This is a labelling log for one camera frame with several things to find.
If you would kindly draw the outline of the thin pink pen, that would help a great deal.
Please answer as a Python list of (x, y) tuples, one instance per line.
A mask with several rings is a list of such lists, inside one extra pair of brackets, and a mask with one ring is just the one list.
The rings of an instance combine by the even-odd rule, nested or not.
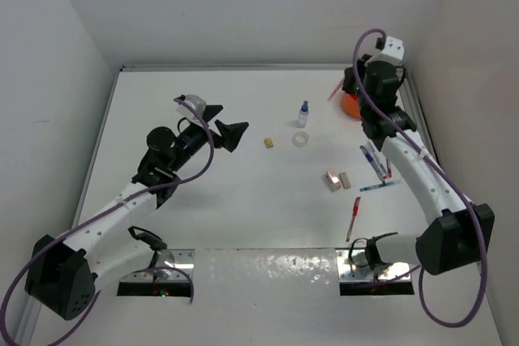
[(331, 101), (333, 99), (333, 97), (342, 89), (343, 87), (343, 84), (344, 84), (344, 81), (341, 80), (337, 85), (336, 87), (332, 90), (331, 94), (329, 95), (328, 99), (327, 99), (327, 102)]

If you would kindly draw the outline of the red gel pen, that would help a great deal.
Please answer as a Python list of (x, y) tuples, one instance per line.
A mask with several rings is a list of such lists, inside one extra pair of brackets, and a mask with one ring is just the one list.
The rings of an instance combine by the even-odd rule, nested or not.
[(352, 216), (351, 216), (351, 219), (350, 219), (350, 225), (349, 225), (349, 228), (348, 228), (348, 231), (347, 231), (347, 234), (346, 234), (346, 238), (345, 238), (346, 242), (350, 242), (350, 240), (351, 240), (351, 236), (352, 236), (353, 229), (354, 229), (354, 222), (355, 222), (357, 214), (358, 214), (358, 209), (359, 209), (360, 201), (361, 201), (361, 196), (358, 196), (354, 200), (354, 206), (353, 206)]

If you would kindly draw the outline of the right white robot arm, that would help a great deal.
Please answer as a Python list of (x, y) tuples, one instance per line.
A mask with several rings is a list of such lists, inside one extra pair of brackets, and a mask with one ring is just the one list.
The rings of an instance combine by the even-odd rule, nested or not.
[(422, 266), (437, 276), (480, 261), (495, 215), (487, 204), (461, 199), (431, 158), (410, 116), (397, 105), (397, 66), (364, 54), (345, 69), (343, 91), (356, 95), (362, 129), (400, 172), (427, 222), (419, 236), (387, 233), (367, 241), (370, 269), (395, 262)]

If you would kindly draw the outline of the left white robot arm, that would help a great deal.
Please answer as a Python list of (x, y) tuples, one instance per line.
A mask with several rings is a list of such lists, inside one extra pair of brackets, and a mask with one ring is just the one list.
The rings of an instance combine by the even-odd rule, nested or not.
[(184, 183), (179, 169), (204, 145), (211, 153), (233, 152), (249, 126), (217, 120), (221, 105), (197, 108), (186, 97), (176, 101), (188, 126), (179, 134), (167, 126), (148, 133), (148, 150), (119, 196), (91, 219), (34, 245), (24, 290), (61, 318), (77, 318), (106, 284), (142, 271), (166, 250), (161, 238), (137, 224)]

